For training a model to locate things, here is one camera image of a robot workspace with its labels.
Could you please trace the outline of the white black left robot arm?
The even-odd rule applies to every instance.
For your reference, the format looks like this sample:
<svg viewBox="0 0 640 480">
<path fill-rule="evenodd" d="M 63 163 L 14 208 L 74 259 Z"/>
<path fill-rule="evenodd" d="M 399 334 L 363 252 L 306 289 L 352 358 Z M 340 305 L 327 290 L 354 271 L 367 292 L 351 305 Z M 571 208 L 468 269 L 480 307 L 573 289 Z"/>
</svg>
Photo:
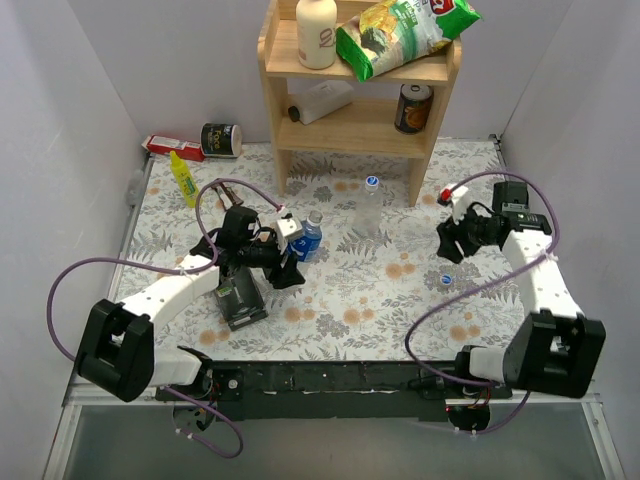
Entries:
<svg viewBox="0 0 640 480">
<path fill-rule="evenodd" d="M 74 362 L 77 374 L 124 402 L 149 387 L 165 386 L 193 400 L 208 398 L 217 387 L 211 359 L 190 347 L 156 349 L 156 334 L 208 293 L 232 331 L 266 318 L 252 272 L 262 270 L 276 290 L 304 284 L 297 259 L 288 252 L 302 234 L 301 222 L 291 215 L 264 227 L 256 211 L 230 208 L 222 226 L 190 250 L 179 274 L 118 303 L 104 299 L 94 305 Z"/>
</svg>

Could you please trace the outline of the clear plastic bottle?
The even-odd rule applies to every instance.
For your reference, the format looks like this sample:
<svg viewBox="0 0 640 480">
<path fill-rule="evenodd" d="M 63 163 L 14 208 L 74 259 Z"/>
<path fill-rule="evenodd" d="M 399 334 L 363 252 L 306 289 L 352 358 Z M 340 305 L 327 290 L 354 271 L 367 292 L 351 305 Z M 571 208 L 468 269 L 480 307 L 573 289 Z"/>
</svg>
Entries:
<svg viewBox="0 0 640 480">
<path fill-rule="evenodd" d="M 374 191 L 365 188 L 365 180 L 357 194 L 353 229 L 358 235 L 372 237 L 377 234 L 381 222 L 383 191 L 380 180 Z"/>
</svg>

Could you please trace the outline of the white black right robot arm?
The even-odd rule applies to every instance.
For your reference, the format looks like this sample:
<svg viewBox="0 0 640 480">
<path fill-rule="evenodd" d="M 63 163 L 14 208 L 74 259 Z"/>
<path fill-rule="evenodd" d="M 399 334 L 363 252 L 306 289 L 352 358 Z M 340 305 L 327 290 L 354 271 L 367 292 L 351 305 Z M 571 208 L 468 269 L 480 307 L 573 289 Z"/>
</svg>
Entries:
<svg viewBox="0 0 640 480">
<path fill-rule="evenodd" d="M 454 389 L 475 397 L 489 384 L 568 398 L 583 397 L 602 351 L 606 332 L 585 316 L 565 285 L 547 249 L 553 230 L 548 219 L 529 209 L 523 182 L 493 187 L 486 216 L 474 209 L 465 186 L 446 186 L 438 202 L 450 217 L 438 225 L 438 256 L 459 264 L 484 246 L 496 246 L 518 271 L 515 279 L 525 319 L 504 349 L 466 345 L 457 354 Z"/>
</svg>

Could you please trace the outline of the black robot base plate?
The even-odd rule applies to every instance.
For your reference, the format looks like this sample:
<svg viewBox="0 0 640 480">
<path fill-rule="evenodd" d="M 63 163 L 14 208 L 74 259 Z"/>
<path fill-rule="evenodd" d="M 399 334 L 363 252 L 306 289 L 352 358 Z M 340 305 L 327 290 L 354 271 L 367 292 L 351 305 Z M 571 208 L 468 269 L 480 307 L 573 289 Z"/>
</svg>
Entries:
<svg viewBox="0 0 640 480">
<path fill-rule="evenodd" d="M 480 432 L 490 426 L 491 401 L 511 395 L 505 387 L 459 385 L 411 361 L 205 361 L 193 384 L 156 397 L 188 396 L 234 422 L 413 418 Z"/>
</svg>

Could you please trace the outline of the small blue-label water bottle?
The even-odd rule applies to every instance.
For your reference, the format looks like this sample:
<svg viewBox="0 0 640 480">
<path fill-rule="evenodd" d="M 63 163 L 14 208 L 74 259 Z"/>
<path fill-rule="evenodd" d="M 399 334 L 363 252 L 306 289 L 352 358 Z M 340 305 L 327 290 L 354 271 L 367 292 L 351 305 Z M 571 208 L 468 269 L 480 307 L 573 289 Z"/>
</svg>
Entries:
<svg viewBox="0 0 640 480">
<path fill-rule="evenodd" d="M 310 262 L 317 252 L 321 240 L 321 222 L 323 214 L 312 210 L 302 221 L 302 236 L 289 245 L 289 252 L 294 254 L 299 262 Z"/>
</svg>

